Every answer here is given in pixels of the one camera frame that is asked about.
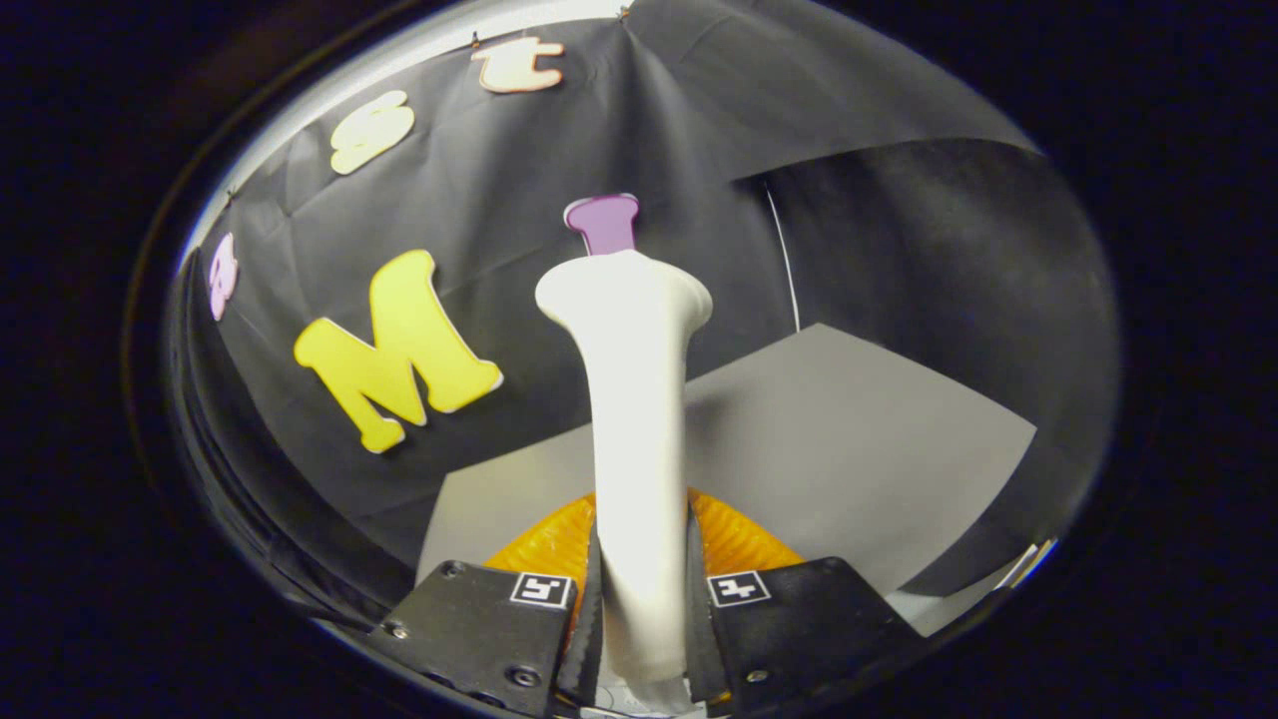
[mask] gray surface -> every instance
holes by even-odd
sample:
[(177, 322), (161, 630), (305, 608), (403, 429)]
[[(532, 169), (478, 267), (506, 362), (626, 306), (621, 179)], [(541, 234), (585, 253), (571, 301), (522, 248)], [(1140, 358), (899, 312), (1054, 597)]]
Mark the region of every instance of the gray surface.
[[(886, 595), (976, 520), (1034, 428), (909, 359), (824, 324), (688, 386), (688, 483), (805, 558)], [(418, 566), (484, 562), (592, 490), (589, 425), (452, 473)]]

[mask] black fabric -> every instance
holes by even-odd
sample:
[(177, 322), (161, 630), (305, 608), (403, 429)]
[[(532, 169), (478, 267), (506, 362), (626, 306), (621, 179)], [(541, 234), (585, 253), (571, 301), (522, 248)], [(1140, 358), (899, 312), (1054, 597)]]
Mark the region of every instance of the black fabric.
[[(413, 586), (413, 572), (351, 527), (298, 475), (261, 424), (217, 341), (204, 301), (202, 249), (178, 290), (187, 298), (173, 336), (175, 416), (198, 493), (263, 576), (320, 605), (380, 621)], [(184, 388), (190, 388), (190, 395)]]
[(636, 0), (625, 26), (670, 74), (725, 179), (911, 139), (1034, 149), (971, 88), (817, 3)]
[[(795, 331), (771, 190), (804, 323), (879, 341), (1039, 425), (1031, 457), (1049, 467), (1015, 481), (1049, 487), (1025, 507), (1005, 493), (1010, 518), (994, 525), (1015, 538), (1058, 526), (1095, 465), (1113, 308), (1085, 220), (1048, 162), (961, 83), (819, 6), (672, 8), (636, 3), (625, 22), (520, 33), (566, 46), (539, 60), (565, 77), (546, 91), (483, 89), (469, 47), (362, 89), (238, 188), (197, 255), (207, 276), (217, 239), (234, 232), (240, 271), (225, 315), (215, 324), (202, 298), (189, 310), (203, 317), (190, 327), (197, 354), (224, 346), (229, 359), (193, 378), (201, 402), (231, 407), (210, 412), (211, 433), (254, 435), (235, 481), (383, 605), (409, 586), (447, 473), (589, 421), (573, 342), (533, 301), (547, 269), (584, 253), (561, 218), (581, 197), (636, 194), (638, 246), (711, 290), (689, 378)], [(335, 174), (334, 128), (389, 89), (408, 93), (412, 133)], [(1001, 142), (898, 142), (952, 135)], [(896, 143), (843, 152), (883, 142)], [(843, 153), (795, 165), (829, 152)], [(405, 423), (405, 441), (374, 456), (293, 344), (320, 317), (371, 342), (369, 280), (417, 248), (437, 262), (449, 317), (505, 384), (454, 415), (427, 407), (428, 427)], [(1039, 512), (1044, 493), (1063, 493), (1059, 513)]]
[(957, 591), (1062, 533), (1109, 442), (1118, 315), (1100, 244), (1047, 158), (911, 142), (767, 181), (804, 324), (878, 342), (1038, 428), (984, 516), (906, 589)]

